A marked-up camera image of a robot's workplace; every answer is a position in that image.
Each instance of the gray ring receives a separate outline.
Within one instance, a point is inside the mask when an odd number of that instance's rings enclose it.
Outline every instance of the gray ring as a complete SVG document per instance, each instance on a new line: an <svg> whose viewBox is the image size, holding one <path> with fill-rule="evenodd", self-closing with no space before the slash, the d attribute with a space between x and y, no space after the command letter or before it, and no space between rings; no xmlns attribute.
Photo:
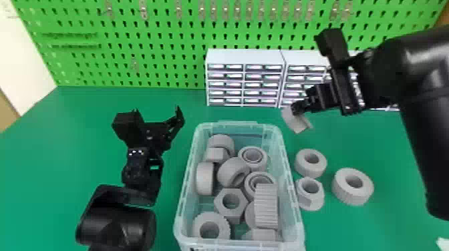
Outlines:
<svg viewBox="0 0 449 251"><path fill-rule="evenodd" d="M252 172L244 181L245 195L248 200L254 199L257 184L276 184L276 179L267 172Z"/></svg>
<svg viewBox="0 0 449 251"><path fill-rule="evenodd" d="M257 159L252 160L252 159L248 158L248 155L251 154L251 152L253 152L254 154L257 154ZM256 164L256 163L259 163L262 161L263 153L257 148L249 148L249 149L246 149L245 151L243 151L242 159L246 162Z"/></svg>

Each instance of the white wall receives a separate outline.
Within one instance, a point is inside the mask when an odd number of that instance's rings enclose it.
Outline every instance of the white wall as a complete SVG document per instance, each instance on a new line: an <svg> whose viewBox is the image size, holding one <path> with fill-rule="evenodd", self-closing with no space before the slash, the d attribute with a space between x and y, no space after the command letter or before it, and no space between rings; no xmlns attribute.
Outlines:
<svg viewBox="0 0 449 251"><path fill-rule="evenodd" d="M21 20L0 0L0 89L23 115L56 85Z"/></svg>

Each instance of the green work mat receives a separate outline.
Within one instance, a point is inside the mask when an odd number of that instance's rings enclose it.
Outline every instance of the green work mat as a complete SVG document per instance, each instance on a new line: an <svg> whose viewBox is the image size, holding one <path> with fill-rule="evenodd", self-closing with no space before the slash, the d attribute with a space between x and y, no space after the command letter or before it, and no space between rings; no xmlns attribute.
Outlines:
<svg viewBox="0 0 449 251"><path fill-rule="evenodd" d="M208 48L315 49L314 35L340 27L365 49L432 27L446 0L12 3L57 85L204 89Z"/></svg>
<svg viewBox="0 0 449 251"><path fill-rule="evenodd" d="M278 126L291 166L303 148L322 152L329 165L318 180L325 205L302 212L308 251L431 251L449 237L449 222L425 209L424 187L400 115L367 111L309 114L315 129L295 135L278 109L206 107L196 90L59 87L0 135L0 250L86 250L75 228L96 186L120 185L126 146L111 128L118 112L138 108L146 121L174 114L186 124L164 154L162 189L154 207L153 250L178 250L173 236L182 179L195 127L219 120ZM331 193L342 167L365 172L375 192L362 207L347 206ZM299 175L292 170L294 179Z"/></svg>

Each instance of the green table surface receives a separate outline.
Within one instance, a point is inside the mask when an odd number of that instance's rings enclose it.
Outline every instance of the green table surface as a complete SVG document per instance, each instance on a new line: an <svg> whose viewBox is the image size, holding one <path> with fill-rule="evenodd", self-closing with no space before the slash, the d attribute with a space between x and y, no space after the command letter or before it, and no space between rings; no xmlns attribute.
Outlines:
<svg viewBox="0 0 449 251"><path fill-rule="evenodd" d="M81 213L97 185L121 184L126 161L126 146L111 128L115 114L137 107L146 121L160 121L174 114L175 105L186 124L164 154L153 250L178 250L172 226L193 132L199 123L218 120L278 126L292 167L303 148L327 157L319 178L325 205L302 212L307 250L438 250L437 237L449 237L449 222L427 214L398 113L310 114L314 130L295 135L277 109L206 107L204 91L59 87L0 135L0 250L86 250L75 242ZM373 180L366 205L346 206L331 193L332 177L342 167Z"/></svg>

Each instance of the green pegboard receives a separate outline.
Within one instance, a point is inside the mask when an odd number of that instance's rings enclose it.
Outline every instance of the green pegboard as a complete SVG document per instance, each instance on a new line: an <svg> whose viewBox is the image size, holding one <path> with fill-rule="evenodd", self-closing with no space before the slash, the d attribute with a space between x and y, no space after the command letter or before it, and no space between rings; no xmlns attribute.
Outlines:
<svg viewBox="0 0 449 251"><path fill-rule="evenodd" d="M208 48L315 49L314 35L326 27L341 27L350 49L364 49L433 26L446 4L446 0L12 2L58 85L193 89L204 88ZM345 11L348 4L352 8Z"/></svg>

